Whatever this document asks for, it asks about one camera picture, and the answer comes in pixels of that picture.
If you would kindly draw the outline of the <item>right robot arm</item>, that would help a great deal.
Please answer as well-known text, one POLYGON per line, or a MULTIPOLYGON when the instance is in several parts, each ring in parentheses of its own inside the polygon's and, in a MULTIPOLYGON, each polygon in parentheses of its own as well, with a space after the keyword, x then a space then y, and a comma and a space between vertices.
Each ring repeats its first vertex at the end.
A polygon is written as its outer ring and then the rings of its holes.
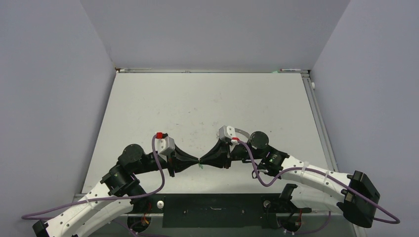
POLYGON ((310 165, 307 161, 279 151, 269 145, 267 134, 253 132, 247 142, 232 131, 221 132, 216 145, 199 162, 218 168, 229 168, 232 161, 249 162, 252 176, 262 173, 275 180, 288 180, 308 187, 283 190, 279 205, 285 211, 311 208, 342 214, 354 225, 370 228, 373 224, 380 194, 370 178, 361 171, 339 173, 310 165))

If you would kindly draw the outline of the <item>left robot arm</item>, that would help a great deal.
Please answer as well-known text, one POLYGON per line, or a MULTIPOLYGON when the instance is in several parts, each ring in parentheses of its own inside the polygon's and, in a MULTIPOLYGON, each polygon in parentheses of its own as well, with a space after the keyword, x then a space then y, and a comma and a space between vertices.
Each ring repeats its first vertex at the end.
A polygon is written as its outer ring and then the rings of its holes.
POLYGON ((163 170, 171 177, 199 162, 176 145, 163 145, 146 154, 138 144, 124 148, 117 163, 80 200, 62 206, 64 211, 47 221, 38 220, 33 230, 38 237, 81 237, 94 232, 117 216, 142 212, 148 197, 158 193, 165 184, 163 170), (137 174, 159 171, 160 186, 147 193, 137 174))

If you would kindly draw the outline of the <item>perforated metal key plate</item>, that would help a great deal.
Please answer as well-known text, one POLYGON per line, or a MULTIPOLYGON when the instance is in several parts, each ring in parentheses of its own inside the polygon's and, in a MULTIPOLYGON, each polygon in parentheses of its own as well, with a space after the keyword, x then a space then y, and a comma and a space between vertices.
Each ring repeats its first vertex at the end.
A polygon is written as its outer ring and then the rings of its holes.
POLYGON ((236 134, 238 133, 238 134, 241 134, 241 135, 245 136, 247 139, 250 138, 250 134, 248 132, 244 131, 244 130, 241 130, 239 128, 235 128, 235 132, 236 132, 236 134))

